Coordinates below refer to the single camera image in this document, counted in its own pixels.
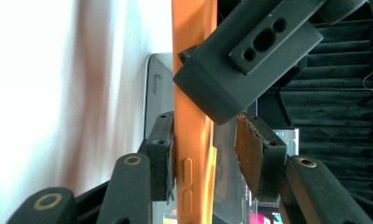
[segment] orange bar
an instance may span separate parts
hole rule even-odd
[[[196,46],[216,27],[216,0],[173,0],[173,71],[177,54]],[[174,147],[177,169],[177,221],[212,222],[216,148],[213,122],[174,85]]]

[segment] orange plastic object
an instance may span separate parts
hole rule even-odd
[[[216,27],[216,0],[173,0],[173,71],[177,54],[196,46]],[[174,146],[177,170],[177,220],[212,222],[216,148],[213,122],[174,85]]]

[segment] black corrugated surface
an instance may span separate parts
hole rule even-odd
[[[373,201],[373,21],[317,25],[324,40],[281,91],[300,129],[300,154],[325,163],[353,194]],[[373,76],[366,85],[373,88]]]

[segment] white surface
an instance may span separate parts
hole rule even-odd
[[[145,60],[171,50],[170,0],[0,0],[0,223],[138,149]]]

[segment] round hole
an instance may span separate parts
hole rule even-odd
[[[274,44],[275,40],[276,34],[271,29],[266,29],[256,36],[254,48],[259,52],[266,51]]]
[[[163,145],[165,142],[163,140],[154,140],[152,143],[157,144],[157,145]]]
[[[299,158],[297,159],[297,162],[305,167],[308,168],[315,168],[317,167],[317,162],[306,159],[306,158]]]
[[[281,33],[286,29],[286,20],[285,19],[278,19],[276,22],[273,23],[273,30],[277,33]]]
[[[253,49],[247,49],[243,56],[245,60],[251,62],[256,57],[256,52]]]
[[[140,163],[140,161],[141,161],[141,157],[129,156],[123,162],[127,165],[137,165],[138,163]]]
[[[47,210],[56,206],[62,200],[62,195],[60,193],[50,193],[40,197],[35,204],[33,209],[35,210]]]

